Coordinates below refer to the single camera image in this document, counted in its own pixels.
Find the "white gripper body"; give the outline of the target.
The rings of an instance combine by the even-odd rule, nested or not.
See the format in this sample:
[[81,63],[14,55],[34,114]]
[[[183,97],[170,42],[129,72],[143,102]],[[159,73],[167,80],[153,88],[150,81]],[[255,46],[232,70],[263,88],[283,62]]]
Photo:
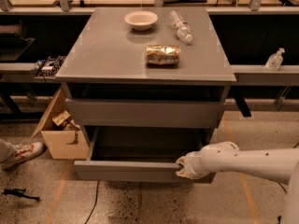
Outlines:
[[184,169],[189,179],[200,179],[212,173],[209,168],[209,154],[193,151],[185,156]]

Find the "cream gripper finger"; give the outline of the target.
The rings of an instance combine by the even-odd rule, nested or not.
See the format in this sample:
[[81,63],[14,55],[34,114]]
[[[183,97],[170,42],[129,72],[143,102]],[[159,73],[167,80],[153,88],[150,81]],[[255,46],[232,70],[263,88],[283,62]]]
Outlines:
[[187,173],[185,172],[184,169],[176,171],[176,175],[179,176],[179,177],[188,178]]
[[178,164],[181,168],[184,168],[186,165],[185,156],[181,156],[176,160],[176,164]]

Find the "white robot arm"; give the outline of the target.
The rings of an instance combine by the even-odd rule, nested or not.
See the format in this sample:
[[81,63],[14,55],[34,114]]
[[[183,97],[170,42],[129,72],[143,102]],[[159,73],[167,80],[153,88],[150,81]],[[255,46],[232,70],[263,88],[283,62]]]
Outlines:
[[299,149],[241,150],[226,141],[207,145],[177,159],[177,175],[200,179],[210,173],[239,172],[285,184],[288,191],[280,224],[299,224]]

